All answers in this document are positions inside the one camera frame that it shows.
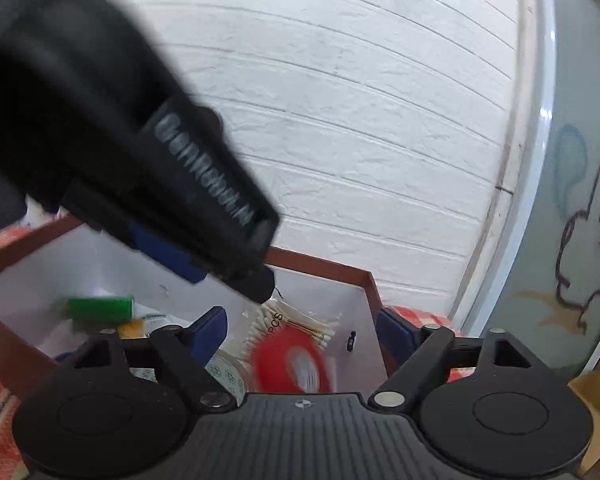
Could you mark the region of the cotton swab bag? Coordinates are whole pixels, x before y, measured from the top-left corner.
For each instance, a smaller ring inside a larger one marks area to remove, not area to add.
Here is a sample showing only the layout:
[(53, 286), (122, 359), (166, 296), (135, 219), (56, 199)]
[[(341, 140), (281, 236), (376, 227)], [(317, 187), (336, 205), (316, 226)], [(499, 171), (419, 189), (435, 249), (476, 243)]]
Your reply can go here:
[(293, 327), (307, 333), (315, 341), (317, 349), (323, 353), (330, 381), (332, 376), (328, 369), (326, 350), (335, 336), (335, 325), (322, 321), (309, 313), (302, 312), (284, 300), (272, 298), (265, 304), (256, 307), (256, 313), (249, 326), (249, 335), (242, 344), (244, 360), (249, 364), (250, 352), (254, 346), (268, 335), (273, 335), (284, 327)]

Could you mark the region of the red tape roll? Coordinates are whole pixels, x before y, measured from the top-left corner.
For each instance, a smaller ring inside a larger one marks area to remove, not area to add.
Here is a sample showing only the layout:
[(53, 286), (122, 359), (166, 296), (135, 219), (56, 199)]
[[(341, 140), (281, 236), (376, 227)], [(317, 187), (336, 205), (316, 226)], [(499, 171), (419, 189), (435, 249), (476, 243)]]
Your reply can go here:
[(284, 327), (260, 340), (249, 364), (259, 392), (332, 393), (323, 353), (309, 334), (296, 328)]

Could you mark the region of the green rectangular block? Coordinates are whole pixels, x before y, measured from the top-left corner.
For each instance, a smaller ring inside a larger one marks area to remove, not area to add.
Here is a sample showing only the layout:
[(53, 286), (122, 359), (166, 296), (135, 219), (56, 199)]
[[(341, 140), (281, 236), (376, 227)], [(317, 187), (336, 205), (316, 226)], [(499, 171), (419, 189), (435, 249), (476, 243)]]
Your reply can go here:
[(66, 300), (64, 312), (75, 321), (120, 324), (133, 317), (133, 307), (132, 297), (74, 297)]

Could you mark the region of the clear packing tape roll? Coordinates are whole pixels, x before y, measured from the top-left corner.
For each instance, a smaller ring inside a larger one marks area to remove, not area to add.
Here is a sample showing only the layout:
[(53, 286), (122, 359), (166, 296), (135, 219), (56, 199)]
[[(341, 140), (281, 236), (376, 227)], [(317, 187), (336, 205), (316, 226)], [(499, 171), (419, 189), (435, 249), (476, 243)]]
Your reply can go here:
[(238, 359), (223, 350), (218, 350), (204, 367), (206, 371), (242, 405), (250, 390), (248, 370)]

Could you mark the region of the green white small packet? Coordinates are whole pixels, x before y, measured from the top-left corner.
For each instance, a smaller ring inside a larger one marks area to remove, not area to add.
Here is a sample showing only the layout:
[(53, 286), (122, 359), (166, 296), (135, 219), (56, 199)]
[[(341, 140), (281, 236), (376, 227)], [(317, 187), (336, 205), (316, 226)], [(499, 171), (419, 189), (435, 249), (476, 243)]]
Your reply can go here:
[(160, 330), (160, 328), (166, 326), (185, 328), (189, 325), (190, 322), (172, 315), (148, 313), (119, 325), (117, 332), (121, 339), (142, 339), (147, 338), (155, 330)]

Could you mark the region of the brown white storage box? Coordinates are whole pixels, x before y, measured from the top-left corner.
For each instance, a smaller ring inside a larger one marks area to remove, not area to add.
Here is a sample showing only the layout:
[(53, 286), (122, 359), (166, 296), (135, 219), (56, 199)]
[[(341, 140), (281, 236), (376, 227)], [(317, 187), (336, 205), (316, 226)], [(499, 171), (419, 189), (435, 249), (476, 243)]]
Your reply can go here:
[[(378, 344), (381, 307), (372, 274), (275, 248), (278, 292), (299, 311), (332, 322), (326, 347), (332, 388), (368, 396), (394, 370)], [(0, 237), (0, 379), (26, 396), (54, 369), (56, 356), (91, 333), (62, 315), (69, 297), (125, 296), (184, 321), (213, 306), (228, 316), (225, 352), (239, 358), (256, 317), (253, 304), (214, 278), (192, 285), (110, 236), (71, 217)]]

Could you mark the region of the painted glass door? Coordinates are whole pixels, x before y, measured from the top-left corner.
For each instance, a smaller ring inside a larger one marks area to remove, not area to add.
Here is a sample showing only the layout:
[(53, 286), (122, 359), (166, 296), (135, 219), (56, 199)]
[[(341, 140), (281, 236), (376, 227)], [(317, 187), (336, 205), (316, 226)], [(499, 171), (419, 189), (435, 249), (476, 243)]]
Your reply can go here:
[(563, 378), (600, 358), (600, 0), (535, 0), (528, 139), (464, 330), (505, 330)]

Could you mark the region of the red checkered tablecloth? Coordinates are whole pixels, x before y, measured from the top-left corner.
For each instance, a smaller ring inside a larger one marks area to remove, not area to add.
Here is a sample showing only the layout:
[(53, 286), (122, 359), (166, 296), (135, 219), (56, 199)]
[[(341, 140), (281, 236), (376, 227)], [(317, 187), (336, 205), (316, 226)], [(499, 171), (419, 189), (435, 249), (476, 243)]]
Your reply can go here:
[[(9, 228), (0, 233), (0, 248), (12, 244), (18, 238), (29, 235), (32, 229)], [(435, 315), (425, 311), (407, 309), (404, 307), (390, 306), (390, 309), (416, 327), (434, 323), (453, 330), (451, 322), (443, 316)], [(474, 368), (454, 368), (451, 370), (449, 382), (469, 376)], [(27, 469), (17, 451), (14, 440), (12, 440), (12, 416), (17, 408), (17, 398), (6, 389), (0, 381), (0, 479), (24, 479), (27, 477)]]

